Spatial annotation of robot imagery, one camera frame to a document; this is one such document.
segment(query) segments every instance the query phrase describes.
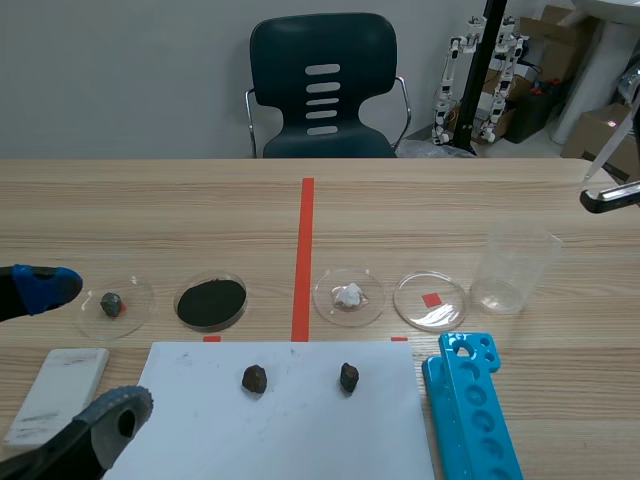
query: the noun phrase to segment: chair backrest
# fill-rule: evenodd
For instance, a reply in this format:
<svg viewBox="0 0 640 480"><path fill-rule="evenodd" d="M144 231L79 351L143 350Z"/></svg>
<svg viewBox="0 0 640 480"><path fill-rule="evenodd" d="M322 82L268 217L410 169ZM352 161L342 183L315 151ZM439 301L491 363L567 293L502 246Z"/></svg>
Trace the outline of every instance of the chair backrest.
<svg viewBox="0 0 640 480"><path fill-rule="evenodd" d="M267 20L254 29L250 49L256 100L282 111L283 132L359 123L362 102L389 92L396 75L395 31L371 13ZM336 114L307 118L326 111Z"/></svg>

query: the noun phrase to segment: wooden table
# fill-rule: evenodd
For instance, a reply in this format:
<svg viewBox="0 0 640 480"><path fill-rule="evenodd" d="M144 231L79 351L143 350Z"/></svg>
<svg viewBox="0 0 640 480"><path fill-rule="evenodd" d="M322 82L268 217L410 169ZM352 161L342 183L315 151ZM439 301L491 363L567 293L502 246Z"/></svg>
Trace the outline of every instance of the wooden table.
<svg viewBox="0 0 640 480"><path fill-rule="evenodd" d="M153 284L156 300L142 328L112 342L79 332L77 302L0 325L0 435L53 348L108 348L102 392L137 383L152 342L200 341L177 320L173 300L203 270L231 271L248 285L249 309L223 341L289 340L301 179L315 177L313 280L332 267L367 267L388 301L376 322L353 329L312 307L311 339L407 336L416 371L437 352L437 336L395 313L390 294L404 274L437 270L468 287L487 230L507 218L559 236L564 255L524 313L472 310L461 328L489 331L500 349L494 382L525 478L636 479L640 212L587 213L577 193L587 166L567 159L0 162L0 264L67 266L87 288L134 272ZM429 413L421 375L419 383ZM435 460L433 435L430 443Z"/></svg>

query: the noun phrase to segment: black metal pole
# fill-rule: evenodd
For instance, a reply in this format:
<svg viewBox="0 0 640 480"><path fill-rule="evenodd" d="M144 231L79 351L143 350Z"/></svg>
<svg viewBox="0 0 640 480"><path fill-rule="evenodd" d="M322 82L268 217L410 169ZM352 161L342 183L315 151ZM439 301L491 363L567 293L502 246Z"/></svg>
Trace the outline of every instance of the black metal pole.
<svg viewBox="0 0 640 480"><path fill-rule="evenodd" d="M464 95L460 104L456 131L453 134L452 145L473 154L475 154L471 147L473 119L476 116L478 102L484 86L484 78L487 75L489 63L491 63L491 58L493 57L493 49L496 45L506 6L507 0L487 0L487 4L484 7L484 18L487 19L487 24L482 35L482 43L478 46L471 61L467 84L464 87Z"/></svg>

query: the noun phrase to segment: petri dish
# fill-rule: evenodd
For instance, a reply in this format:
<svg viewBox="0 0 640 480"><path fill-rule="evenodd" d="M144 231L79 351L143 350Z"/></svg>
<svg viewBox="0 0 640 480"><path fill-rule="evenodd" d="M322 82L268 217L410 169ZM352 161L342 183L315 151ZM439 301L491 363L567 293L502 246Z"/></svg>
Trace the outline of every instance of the petri dish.
<svg viewBox="0 0 640 480"><path fill-rule="evenodd" d="M247 287L240 277L224 271L199 273L176 292L173 307L187 327L219 332L236 323L247 309Z"/></svg>
<svg viewBox="0 0 640 480"><path fill-rule="evenodd" d="M398 314L410 325L427 332L443 332L460 325L468 310L464 289L438 272L414 272L393 291Z"/></svg>
<svg viewBox="0 0 640 480"><path fill-rule="evenodd" d="M337 303L338 294L355 283L362 291L360 304L345 307ZM327 270L313 290L313 302L324 318L337 325L359 327L380 316L385 304L384 286L368 269Z"/></svg>
<svg viewBox="0 0 640 480"><path fill-rule="evenodd" d="M120 296L123 308L112 318L102 309L100 301L106 293ZM107 281L82 292L80 311L76 317L78 328L89 338L113 340L140 328L155 308L151 284L138 275L126 275Z"/></svg>

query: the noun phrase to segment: white crystal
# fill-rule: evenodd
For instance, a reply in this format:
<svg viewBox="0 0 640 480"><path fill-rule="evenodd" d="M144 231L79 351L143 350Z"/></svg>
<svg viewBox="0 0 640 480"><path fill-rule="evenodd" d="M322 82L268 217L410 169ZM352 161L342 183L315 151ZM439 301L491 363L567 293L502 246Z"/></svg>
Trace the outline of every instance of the white crystal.
<svg viewBox="0 0 640 480"><path fill-rule="evenodd" d="M350 283L336 296L336 305L347 308L357 307L362 301L362 290L355 283Z"/></svg>

